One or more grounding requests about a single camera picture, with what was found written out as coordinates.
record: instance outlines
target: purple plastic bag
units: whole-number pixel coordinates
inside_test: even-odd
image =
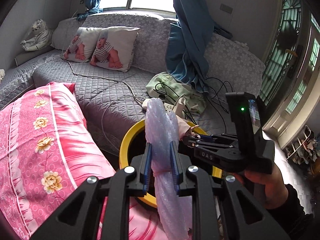
[[[189,239],[192,227],[192,198],[178,197],[173,187],[170,142],[179,143],[175,113],[167,113],[159,98],[148,102],[145,120],[146,140],[152,144],[151,168],[160,221],[169,240]]]

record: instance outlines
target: yellow bucket rim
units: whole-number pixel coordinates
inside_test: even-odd
[[[129,163],[128,163],[129,147],[133,139],[136,137],[136,135],[144,130],[144,127],[145,127],[144,121],[145,120],[143,119],[137,122],[136,124],[134,124],[129,129],[129,131],[125,134],[122,140],[120,152],[119,152],[119,166],[121,169],[129,166]],[[188,122],[188,125],[194,126],[192,122]],[[200,127],[195,128],[194,132],[202,135],[207,135],[207,133],[204,130],[202,130]],[[221,178],[222,170],[212,166],[212,176]],[[151,207],[157,208],[156,197],[152,196],[151,194],[147,193],[144,197],[139,197],[139,199],[143,201],[145,204]]]

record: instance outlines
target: silver screw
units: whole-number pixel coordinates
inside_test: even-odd
[[[188,171],[190,172],[197,172],[199,168],[197,166],[191,165],[188,167]]]
[[[127,167],[124,168],[124,172],[125,172],[125,173],[128,173],[128,174],[134,173],[134,167],[132,167],[132,166],[127,166]]]
[[[90,176],[89,178],[87,178],[87,182],[90,184],[96,183],[97,182],[97,177],[95,176]]]
[[[226,176],[226,181],[227,182],[235,182],[236,181],[236,177],[232,176],[232,175],[228,175],[228,176]]]

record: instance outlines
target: green garment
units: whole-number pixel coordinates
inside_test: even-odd
[[[174,102],[178,99],[177,95],[167,86],[157,85],[158,83],[165,84],[172,88],[179,96],[185,95],[186,106],[191,112],[198,112],[201,114],[206,108],[205,98],[202,93],[197,92],[190,85],[178,83],[172,76],[170,76],[167,72],[162,72],[155,75],[148,85],[146,85],[147,92],[150,97],[158,98],[159,94],[154,91],[156,88],[162,92],[166,92],[167,95],[173,98],[173,100],[168,97],[166,99],[166,103],[174,104]]]

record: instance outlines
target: stuffed tiger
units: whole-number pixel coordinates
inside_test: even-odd
[[[42,49],[51,43],[52,30],[42,20],[36,20],[27,34],[26,40],[20,44],[26,51]]]

